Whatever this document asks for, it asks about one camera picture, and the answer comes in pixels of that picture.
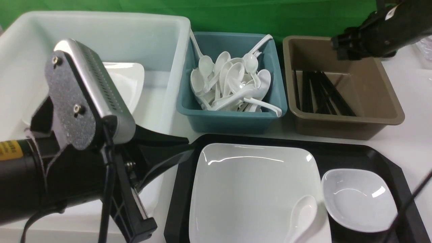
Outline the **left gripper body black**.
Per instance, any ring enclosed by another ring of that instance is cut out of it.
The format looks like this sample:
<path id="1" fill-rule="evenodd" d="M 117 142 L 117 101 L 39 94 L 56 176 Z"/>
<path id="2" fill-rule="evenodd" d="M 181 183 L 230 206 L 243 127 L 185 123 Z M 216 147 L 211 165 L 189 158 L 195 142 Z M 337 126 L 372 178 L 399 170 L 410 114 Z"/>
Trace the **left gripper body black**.
<path id="1" fill-rule="evenodd" d="M 52 126 L 56 118 L 53 103 L 47 97 L 31 120 L 31 148 L 42 183 L 40 206 L 30 217 L 30 224 L 49 214 L 63 213 L 66 208 L 87 200 L 102 201 L 99 243 L 105 243 L 109 219 L 113 219 L 128 243 L 149 239 L 157 229 L 138 199 L 135 188 L 134 139 L 123 145 L 77 150 L 72 145 L 59 146 L 58 136 L 36 136 L 37 131 Z"/>

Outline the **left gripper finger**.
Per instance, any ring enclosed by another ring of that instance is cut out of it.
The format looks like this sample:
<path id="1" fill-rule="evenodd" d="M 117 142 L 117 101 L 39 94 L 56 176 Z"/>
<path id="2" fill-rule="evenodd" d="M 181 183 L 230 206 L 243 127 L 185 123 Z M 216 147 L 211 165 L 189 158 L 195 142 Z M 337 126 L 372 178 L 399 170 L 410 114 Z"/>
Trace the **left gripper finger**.
<path id="1" fill-rule="evenodd" d="M 157 159 L 168 159 L 181 154 L 190 153 L 188 138 L 145 129 L 136 125 L 134 145 L 144 149 L 145 154 L 150 154 Z"/>
<path id="2" fill-rule="evenodd" d="M 162 175 L 168 169 L 189 160 L 193 148 L 137 148 L 135 173 L 137 192 Z"/>

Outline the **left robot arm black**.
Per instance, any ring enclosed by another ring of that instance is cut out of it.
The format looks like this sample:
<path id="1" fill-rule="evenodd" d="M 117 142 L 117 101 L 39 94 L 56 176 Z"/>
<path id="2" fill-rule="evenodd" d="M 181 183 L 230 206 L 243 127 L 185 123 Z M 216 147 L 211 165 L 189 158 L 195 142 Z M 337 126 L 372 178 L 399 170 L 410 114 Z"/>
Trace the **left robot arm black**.
<path id="1" fill-rule="evenodd" d="M 174 165 L 187 161 L 194 147 L 185 137 L 150 131 L 132 122 L 135 136 L 127 143 L 114 143 L 116 118 L 102 118 L 93 101 L 77 103 L 79 112 L 47 97 L 33 117 L 30 134 L 37 137 L 1 142 L 1 224 L 26 219 L 21 242 L 28 228 L 49 214 L 100 199 L 100 243 L 107 240 L 113 219 L 127 243 L 148 240 L 157 229 L 139 201 L 139 192 Z M 61 119 L 80 122 L 90 118 L 91 145 L 82 149 L 67 142 L 60 145 L 56 131 L 63 133 Z"/>

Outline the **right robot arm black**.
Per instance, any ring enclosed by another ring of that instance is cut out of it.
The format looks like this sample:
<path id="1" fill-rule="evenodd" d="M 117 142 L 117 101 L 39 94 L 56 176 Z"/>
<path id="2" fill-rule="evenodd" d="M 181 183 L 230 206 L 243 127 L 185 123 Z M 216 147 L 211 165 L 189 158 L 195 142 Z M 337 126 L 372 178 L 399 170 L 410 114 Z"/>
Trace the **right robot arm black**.
<path id="1" fill-rule="evenodd" d="M 431 36 L 430 0 L 403 0 L 394 6 L 380 0 L 377 8 L 360 26 L 331 38 L 338 60 L 393 57 L 402 47 Z"/>

